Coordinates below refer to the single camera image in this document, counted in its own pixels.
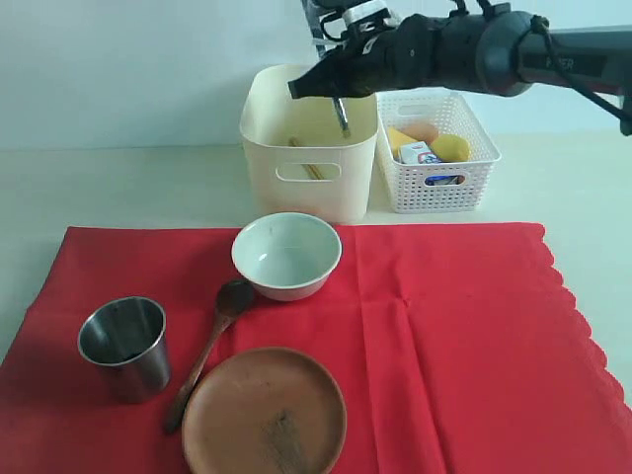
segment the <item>label on carton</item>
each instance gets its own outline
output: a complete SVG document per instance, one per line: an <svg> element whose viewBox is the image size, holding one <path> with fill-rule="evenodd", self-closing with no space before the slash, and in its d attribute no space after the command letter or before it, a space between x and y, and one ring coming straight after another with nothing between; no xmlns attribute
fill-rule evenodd
<svg viewBox="0 0 632 474"><path fill-rule="evenodd" d="M399 149L399 158L404 165L431 165L441 163L431 148L424 142L418 141L410 145L403 145Z"/></svg>

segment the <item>table surface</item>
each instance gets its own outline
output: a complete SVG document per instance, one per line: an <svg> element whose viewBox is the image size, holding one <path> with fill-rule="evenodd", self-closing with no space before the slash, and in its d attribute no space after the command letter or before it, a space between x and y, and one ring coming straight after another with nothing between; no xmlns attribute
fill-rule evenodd
<svg viewBox="0 0 632 474"><path fill-rule="evenodd" d="M503 160L473 212L396 214L374 167L362 224L541 222L632 405L632 141L616 131L494 137ZM239 227L259 213L240 146L0 152L0 357L69 225Z"/></svg>

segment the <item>brown plate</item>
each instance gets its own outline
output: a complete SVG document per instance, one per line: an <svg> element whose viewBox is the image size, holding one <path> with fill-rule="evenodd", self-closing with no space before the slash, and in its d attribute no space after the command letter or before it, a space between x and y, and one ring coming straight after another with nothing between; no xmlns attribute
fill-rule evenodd
<svg viewBox="0 0 632 474"><path fill-rule="evenodd" d="M345 441L347 411L329 372L290 349L240 353L197 387L183 424L195 474L321 474Z"/></svg>

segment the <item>yellow fruit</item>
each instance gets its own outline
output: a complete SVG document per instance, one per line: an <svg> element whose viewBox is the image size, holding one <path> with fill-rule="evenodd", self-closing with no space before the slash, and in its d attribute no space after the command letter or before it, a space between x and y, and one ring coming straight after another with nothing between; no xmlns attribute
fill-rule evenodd
<svg viewBox="0 0 632 474"><path fill-rule="evenodd" d="M397 158L399 156L399 147L404 145L410 145L411 143L417 143L419 140L415 138L411 138L408 135L405 135L401 131L392 126L388 127L388 142L391 145L391 152L393 153L393 157Z"/></svg>
<svg viewBox="0 0 632 474"><path fill-rule="evenodd" d="M424 141L426 145L430 145L438 138L438 128L427 121L418 121L411 123L402 132L417 141Z"/></svg>
<svg viewBox="0 0 632 474"><path fill-rule="evenodd" d="M431 143L431 150L445 163L458 163L470 159L470 144L458 135L439 135Z"/></svg>

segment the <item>plate rim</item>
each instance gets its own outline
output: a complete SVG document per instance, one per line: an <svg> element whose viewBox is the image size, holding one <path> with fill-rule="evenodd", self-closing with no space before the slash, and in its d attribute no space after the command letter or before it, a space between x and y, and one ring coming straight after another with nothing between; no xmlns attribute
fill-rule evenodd
<svg viewBox="0 0 632 474"><path fill-rule="evenodd" d="M187 451L187 442L186 442L186 437L185 437L185 426L188 423L188 419L191 415L191 410L190 410L190 406L192 405L192 402L194 401L195 397L198 395L200 388L206 383L206 381L212 376L212 374L219 369L222 365L224 364L228 364L229 362L233 361L235 358L241 357L241 356L249 356L251 354L255 354L255 353L286 353L286 354L292 354L293 356L299 356L303 359L306 359L307 361L309 361L310 363L314 364L322 373L324 373L328 380L330 381L330 383L332 384L332 386L334 387L334 391L336 392L336 398L338 399L340 406L342 407L342 413L343 413L343 422L342 422L342 426L341 426L341 436L340 436L340 441L338 442L337 446L336 446L336 451L334 453L334 455L332 456L332 458L330 459L329 463L327 464L327 466L324 468L324 470L321 471L321 473L319 474L328 474L329 472L331 472L331 470L334 468L334 466L336 465L336 463L338 462L342 452L343 452L343 448L345 447L345 441L347 439L347 417L348 417L348 413L347 413L347 404L345 403L345 396L343 395L343 391L340 388L340 385L338 384L338 381L336 380L336 378L334 378L334 376L332 375L332 373L327 369L327 367L325 365L323 365L321 362L319 362L318 360L316 360L314 357L312 357L311 355L308 355L302 351L299 351L297 349L293 349L293 348L288 348L288 347L283 347L283 346L265 346L265 347L260 347L260 348L251 348L251 349L247 349L245 351L239 352L235 355L232 355L230 357L228 357L227 359L223 360L221 363L219 363L218 365L216 365L215 367L213 367L205 376L204 378L196 385L196 388L194 389L193 393L191 394L191 397L189 398L189 401L187 402L187 408L185 409L185 414L183 416L183 421L182 421L182 429L181 429L181 434L182 434L182 450L183 450L183 454L185 456L185 459L187 461L187 465L189 466L189 469L191 469L191 472L193 474L202 474L197 472L194 469L193 464L191 463L191 459L189 457L189 453Z"/></svg>

